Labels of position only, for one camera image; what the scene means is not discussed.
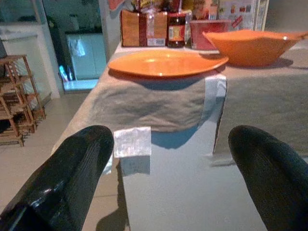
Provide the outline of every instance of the white cabinet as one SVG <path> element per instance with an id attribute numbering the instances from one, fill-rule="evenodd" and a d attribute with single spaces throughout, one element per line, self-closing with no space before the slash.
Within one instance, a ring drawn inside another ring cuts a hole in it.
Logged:
<path id="1" fill-rule="evenodd" d="M 68 34 L 67 42 L 80 40 L 85 55 L 78 56 L 70 49 L 76 80 L 99 78 L 106 67 L 102 34 Z"/>

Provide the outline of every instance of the floor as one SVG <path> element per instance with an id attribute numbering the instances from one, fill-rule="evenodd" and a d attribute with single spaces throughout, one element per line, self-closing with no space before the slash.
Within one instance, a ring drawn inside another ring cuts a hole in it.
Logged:
<path id="1" fill-rule="evenodd" d="M 67 94 L 46 105 L 46 120 L 36 132 L 18 144 L 0 146 L 0 211 L 15 196 L 24 182 L 50 156 L 69 121 L 87 94 Z M 112 173 L 102 176 L 97 185 L 83 231 L 128 231 L 127 210 L 118 160 L 114 160 Z"/>
<path id="2" fill-rule="evenodd" d="M 64 90 L 90 90 L 95 87 L 97 84 L 98 79 L 89 79 L 89 80 L 73 80 L 64 82 Z"/>

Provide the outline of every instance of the bottle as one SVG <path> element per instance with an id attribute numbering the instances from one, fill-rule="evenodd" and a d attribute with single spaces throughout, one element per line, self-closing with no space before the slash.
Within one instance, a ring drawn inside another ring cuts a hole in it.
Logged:
<path id="1" fill-rule="evenodd" d="M 185 17 L 184 13 L 168 14 L 168 47 L 180 48 L 185 45 Z"/>
<path id="2" fill-rule="evenodd" d="M 60 71 L 60 75 L 61 75 L 63 82 L 68 82 L 67 74 L 66 74 L 64 67 L 62 65 L 59 66 L 59 71 Z"/>
<path id="3" fill-rule="evenodd" d="M 71 69 L 70 66 L 67 66 L 67 71 L 68 71 L 68 81 L 73 81 L 73 80 L 75 80 L 73 71 L 72 71 L 72 69 Z"/>

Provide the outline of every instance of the food package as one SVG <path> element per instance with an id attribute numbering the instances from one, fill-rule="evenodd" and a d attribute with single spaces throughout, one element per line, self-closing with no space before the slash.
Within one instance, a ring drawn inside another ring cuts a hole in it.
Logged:
<path id="1" fill-rule="evenodd" d="M 122 10 L 120 21 L 123 47 L 165 46 L 167 12 L 134 13 Z"/>
<path id="2" fill-rule="evenodd" d="M 163 8 L 164 0 L 138 0 L 138 8 L 142 13 L 156 13 Z"/>

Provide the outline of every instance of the plastic bag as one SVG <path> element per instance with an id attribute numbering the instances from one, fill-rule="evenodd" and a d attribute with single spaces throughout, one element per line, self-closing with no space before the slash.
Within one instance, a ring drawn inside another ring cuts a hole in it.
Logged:
<path id="1" fill-rule="evenodd" d="M 81 39 L 70 39 L 68 41 L 68 47 L 71 55 L 78 57 L 86 55 Z"/>

